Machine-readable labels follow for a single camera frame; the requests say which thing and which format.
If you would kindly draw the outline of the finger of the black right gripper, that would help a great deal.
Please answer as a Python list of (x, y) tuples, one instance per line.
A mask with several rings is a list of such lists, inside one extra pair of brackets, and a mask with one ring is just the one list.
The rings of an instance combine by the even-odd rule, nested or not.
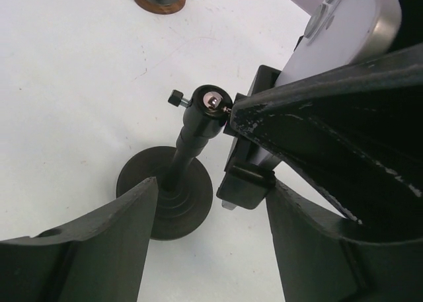
[(421, 44), (242, 99), (230, 124), (352, 221), (422, 236)]

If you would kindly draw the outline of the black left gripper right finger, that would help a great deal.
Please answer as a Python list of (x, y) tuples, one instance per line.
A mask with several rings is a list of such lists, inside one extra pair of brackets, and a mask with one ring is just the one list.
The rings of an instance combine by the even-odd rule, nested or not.
[(374, 231), (281, 182), (266, 207), (286, 301), (422, 300), (422, 236)]

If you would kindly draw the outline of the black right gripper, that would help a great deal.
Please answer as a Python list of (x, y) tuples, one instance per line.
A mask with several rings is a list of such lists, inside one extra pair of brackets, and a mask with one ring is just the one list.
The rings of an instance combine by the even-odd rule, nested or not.
[(390, 52), (422, 43), (422, 0), (399, 0), (399, 3), (402, 21)]

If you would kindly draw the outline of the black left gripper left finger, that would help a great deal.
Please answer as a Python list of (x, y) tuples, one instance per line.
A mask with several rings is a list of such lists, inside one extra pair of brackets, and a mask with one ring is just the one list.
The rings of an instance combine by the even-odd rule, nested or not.
[(1, 241), (1, 300), (137, 301), (157, 197), (148, 178), (73, 221)]

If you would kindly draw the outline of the white phone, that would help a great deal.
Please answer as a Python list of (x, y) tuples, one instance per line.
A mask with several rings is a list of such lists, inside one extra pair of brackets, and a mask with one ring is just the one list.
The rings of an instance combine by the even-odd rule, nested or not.
[(394, 42), (401, 20), (399, 0), (323, 0), (274, 86), (380, 56)]

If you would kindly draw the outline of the black tripod phone stand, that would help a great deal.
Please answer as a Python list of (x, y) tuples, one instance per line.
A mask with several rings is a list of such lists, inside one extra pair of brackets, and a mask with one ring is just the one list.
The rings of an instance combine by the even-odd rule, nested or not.
[(190, 100), (173, 91), (169, 103), (186, 107), (176, 147), (151, 147), (137, 153), (124, 165), (116, 185), (116, 195), (122, 196), (146, 178), (157, 179), (159, 194), (150, 237), (158, 241), (189, 235), (210, 212), (212, 182), (197, 157), (225, 127), (223, 108), (232, 101), (219, 87), (203, 85)]

